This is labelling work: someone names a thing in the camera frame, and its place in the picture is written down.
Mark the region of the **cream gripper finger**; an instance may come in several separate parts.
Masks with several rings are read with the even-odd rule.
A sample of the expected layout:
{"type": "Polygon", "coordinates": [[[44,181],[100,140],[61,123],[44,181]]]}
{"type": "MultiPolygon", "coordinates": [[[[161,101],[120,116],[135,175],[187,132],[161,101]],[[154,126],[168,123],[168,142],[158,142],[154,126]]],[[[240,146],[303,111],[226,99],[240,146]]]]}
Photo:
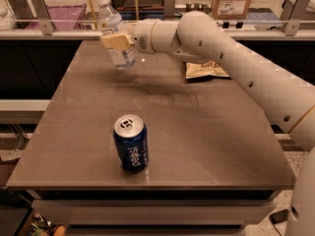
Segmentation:
{"type": "Polygon", "coordinates": [[[105,48],[124,51],[129,50],[134,45],[131,34],[126,30],[114,33],[103,31],[100,42],[105,48]]]}

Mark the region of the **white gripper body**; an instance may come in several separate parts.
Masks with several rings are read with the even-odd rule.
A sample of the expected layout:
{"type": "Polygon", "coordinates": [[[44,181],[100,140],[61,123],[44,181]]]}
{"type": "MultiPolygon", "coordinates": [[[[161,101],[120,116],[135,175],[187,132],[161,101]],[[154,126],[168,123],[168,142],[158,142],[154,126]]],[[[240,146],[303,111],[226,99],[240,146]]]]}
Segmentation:
{"type": "Polygon", "coordinates": [[[127,24],[127,31],[135,48],[142,53],[154,54],[152,32],[156,21],[143,20],[127,24]]]}

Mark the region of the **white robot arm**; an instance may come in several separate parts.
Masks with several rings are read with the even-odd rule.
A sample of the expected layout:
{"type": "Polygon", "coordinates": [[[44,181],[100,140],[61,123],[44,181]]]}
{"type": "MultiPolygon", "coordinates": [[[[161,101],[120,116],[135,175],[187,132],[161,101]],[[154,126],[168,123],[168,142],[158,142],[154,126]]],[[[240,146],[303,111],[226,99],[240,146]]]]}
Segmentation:
{"type": "Polygon", "coordinates": [[[315,87],[228,36],[208,15],[178,21],[143,20],[100,37],[116,50],[134,46],[179,60],[213,60],[284,132],[308,151],[294,185],[285,236],[315,236],[315,87]]]}

